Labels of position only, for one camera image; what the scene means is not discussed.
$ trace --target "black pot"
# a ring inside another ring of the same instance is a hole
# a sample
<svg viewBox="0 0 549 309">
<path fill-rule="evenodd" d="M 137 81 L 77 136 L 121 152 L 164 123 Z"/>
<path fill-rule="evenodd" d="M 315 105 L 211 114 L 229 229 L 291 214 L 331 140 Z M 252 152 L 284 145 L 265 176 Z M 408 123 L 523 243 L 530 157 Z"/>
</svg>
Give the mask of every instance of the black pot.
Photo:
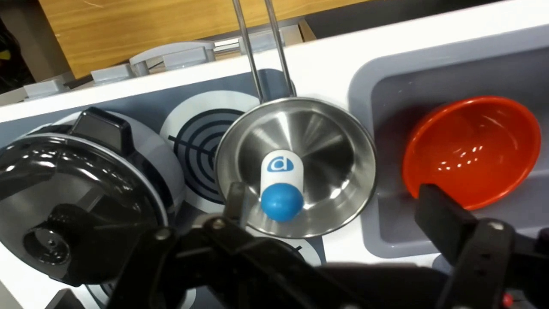
<svg viewBox="0 0 549 309">
<path fill-rule="evenodd" d="M 138 234 L 169 226 L 183 174 L 145 126 L 89 109 L 0 150 L 0 241 L 54 281 L 111 281 Z"/>
</svg>

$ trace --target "metal pole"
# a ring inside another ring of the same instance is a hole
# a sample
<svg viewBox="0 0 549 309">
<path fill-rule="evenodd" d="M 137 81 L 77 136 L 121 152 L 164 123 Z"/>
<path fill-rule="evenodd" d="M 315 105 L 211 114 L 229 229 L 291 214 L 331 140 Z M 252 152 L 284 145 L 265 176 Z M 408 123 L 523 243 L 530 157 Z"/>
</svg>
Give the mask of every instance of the metal pole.
<svg viewBox="0 0 549 309">
<path fill-rule="evenodd" d="M 272 39 L 274 39 L 274 45 L 276 45 L 276 52 L 277 52 L 277 61 L 279 61 L 279 66 L 281 66 L 281 73 L 284 76 L 284 83 L 286 83 L 288 93 L 289 93 L 289 97 L 295 97 L 295 88 L 293 88 L 291 80 L 289 80 L 284 47 L 283 47 L 281 39 L 279 39 L 279 28 L 277 28 L 277 20 L 276 20 L 276 13 L 274 13 L 274 8 L 272 8 L 272 2 L 271 0 L 264 0 L 264 8 L 267 9 L 269 25 L 271 25 L 271 32 L 272 32 Z"/>
<path fill-rule="evenodd" d="M 245 20 L 243 20 L 240 0 L 233 0 L 233 8 L 235 8 L 238 28 L 240 28 L 243 51 L 245 51 L 247 61 L 250 64 L 250 69 L 252 69 L 253 87 L 255 87 L 259 102 L 264 104 L 267 99 L 264 95 L 264 90 L 262 90 L 262 85 L 260 85 L 260 80 L 259 80 L 259 73 L 257 73 L 257 68 L 255 68 L 252 44 L 250 44 L 250 37 L 248 37 L 247 27 L 245 27 Z"/>
</svg>

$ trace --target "blue knob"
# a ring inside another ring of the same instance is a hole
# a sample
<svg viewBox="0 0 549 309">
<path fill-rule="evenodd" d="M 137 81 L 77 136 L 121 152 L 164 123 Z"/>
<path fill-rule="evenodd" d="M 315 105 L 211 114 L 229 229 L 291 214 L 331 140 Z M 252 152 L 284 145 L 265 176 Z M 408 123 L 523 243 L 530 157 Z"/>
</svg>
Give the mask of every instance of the blue knob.
<svg viewBox="0 0 549 309">
<path fill-rule="evenodd" d="M 272 184 L 262 191 L 260 210 L 274 222 L 289 222 L 303 208 L 303 196 L 289 184 Z"/>
</svg>

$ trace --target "white countertop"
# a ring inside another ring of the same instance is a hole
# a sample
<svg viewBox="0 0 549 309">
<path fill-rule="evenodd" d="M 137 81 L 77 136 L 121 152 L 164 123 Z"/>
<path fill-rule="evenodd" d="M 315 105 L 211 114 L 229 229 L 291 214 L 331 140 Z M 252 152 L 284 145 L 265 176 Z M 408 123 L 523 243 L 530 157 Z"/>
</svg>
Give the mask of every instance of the white countertop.
<svg viewBox="0 0 549 309">
<path fill-rule="evenodd" d="M 319 99 L 346 111 L 349 81 L 363 64 L 374 59 L 536 28 L 549 25 L 547 18 L 547 0 L 509 0 L 291 47 L 286 49 L 286 59 L 291 80 L 300 97 Z M 267 52 L 257 56 L 257 68 L 277 69 L 276 54 Z M 1 107 L 0 123 L 241 73 L 248 73 L 248 66 L 243 57 L 106 85 L 101 88 L 80 90 L 29 104 Z M 430 265 L 432 262 L 432 257 L 387 262 L 368 255 L 362 246 L 360 220 L 353 220 L 344 229 L 325 236 L 324 250 L 327 262 L 337 263 L 413 262 L 418 265 Z M 22 265 L 17 258 L 6 253 L 3 246 L 0 246 L 0 282 L 5 284 L 25 309 L 44 308 L 54 293 L 65 287 L 51 284 L 51 281 L 41 274 Z M 84 289 L 77 289 L 77 296 L 85 303 L 85 306 L 96 308 Z"/>
</svg>

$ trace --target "metal rod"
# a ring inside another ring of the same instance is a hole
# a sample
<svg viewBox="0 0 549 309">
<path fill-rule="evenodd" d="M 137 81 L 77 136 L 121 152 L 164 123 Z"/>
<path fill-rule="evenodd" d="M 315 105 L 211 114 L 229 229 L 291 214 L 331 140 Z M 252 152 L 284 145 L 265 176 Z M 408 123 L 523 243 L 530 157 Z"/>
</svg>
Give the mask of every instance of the metal rod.
<svg viewBox="0 0 549 309">
<path fill-rule="evenodd" d="M 265 95 L 264 95 L 264 90 L 262 90 L 262 85 L 260 85 L 260 80 L 259 80 L 259 73 L 257 73 L 257 68 L 255 68 L 253 51 L 252 51 L 252 44 L 250 44 L 250 35 L 248 35 L 247 27 L 245 27 L 245 20 L 243 20 L 243 13 L 241 13 L 240 0 L 233 0 L 233 8 L 235 8 L 238 28 L 240 28 L 240 37 L 241 37 L 243 51 L 245 51 L 247 61 L 248 61 L 248 64 L 250 64 L 250 69 L 252 69 L 253 87 L 255 87 L 259 102 L 264 104 L 267 99 L 265 99 Z"/>
<path fill-rule="evenodd" d="M 228 190 L 223 217 L 243 229 L 253 203 L 257 203 L 257 196 L 243 183 L 233 183 Z"/>
<path fill-rule="evenodd" d="M 269 25 L 271 25 L 271 32 L 272 32 L 272 39 L 274 39 L 274 45 L 276 45 L 276 52 L 277 52 L 277 61 L 279 61 L 279 66 L 281 66 L 281 73 L 284 76 L 284 83 L 286 83 L 288 93 L 289 93 L 289 97 L 295 97 L 295 88 L 293 88 L 291 80 L 289 80 L 284 47 L 283 47 L 281 39 L 279 39 L 279 28 L 277 28 L 277 20 L 276 20 L 276 13 L 274 13 L 274 8 L 272 8 L 272 2 L 271 0 L 264 0 L 264 8 L 267 9 Z"/>
</svg>

